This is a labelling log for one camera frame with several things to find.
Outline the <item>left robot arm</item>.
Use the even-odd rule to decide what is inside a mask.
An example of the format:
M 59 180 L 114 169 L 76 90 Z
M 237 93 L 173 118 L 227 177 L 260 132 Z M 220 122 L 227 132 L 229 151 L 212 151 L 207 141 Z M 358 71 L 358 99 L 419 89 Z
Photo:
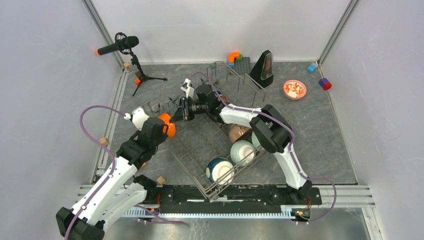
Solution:
M 151 117 L 141 107 L 132 113 L 124 113 L 110 107 L 109 110 L 131 121 L 137 129 L 135 134 L 120 146 L 117 153 L 113 154 L 94 139 L 84 126 L 84 115 L 91 109 L 90 106 L 81 113 L 80 127 L 90 140 L 109 154 L 111 164 L 83 198 L 71 208 L 62 207 L 56 213 L 59 232 L 66 240 L 101 240 L 107 228 L 127 210 L 141 202 L 153 203 L 157 198 L 157 190 L 145 185 L 151 181 L 144 176 L 137 177 L 123 193 L 117 192 L 156 154 L 158 146 L 176 133 L 172 118 L 167 113 Z

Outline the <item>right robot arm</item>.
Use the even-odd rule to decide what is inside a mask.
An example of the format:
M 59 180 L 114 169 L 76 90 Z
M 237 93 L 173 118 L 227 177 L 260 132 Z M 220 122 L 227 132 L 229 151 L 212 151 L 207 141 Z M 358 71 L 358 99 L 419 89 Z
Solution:
M 179 100 L 172 121 L 191 121 L 196 115 L 206 114 L 218 123 L 250 128 L 260 146 L 277 159 L 289 189 L 289 199 L 295 204 L 302 204 L 309 198 L 312 182 L 301 168 L 294 151 L 294 132 L 273 105 L 254 108 L 227 103 L 215 85 L 209 83 L 193 88 L 186 81 L 180 88 L 184 95 Z

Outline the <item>white bowl orange pattern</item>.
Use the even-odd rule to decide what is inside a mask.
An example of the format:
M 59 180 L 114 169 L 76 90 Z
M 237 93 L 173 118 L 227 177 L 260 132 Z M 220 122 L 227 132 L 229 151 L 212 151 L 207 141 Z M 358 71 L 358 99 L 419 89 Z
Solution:
M 307 88 L 301 81 L 292 79 L 283 84 L 283 93 L 291 100 L 300 100 L 307 94 Z

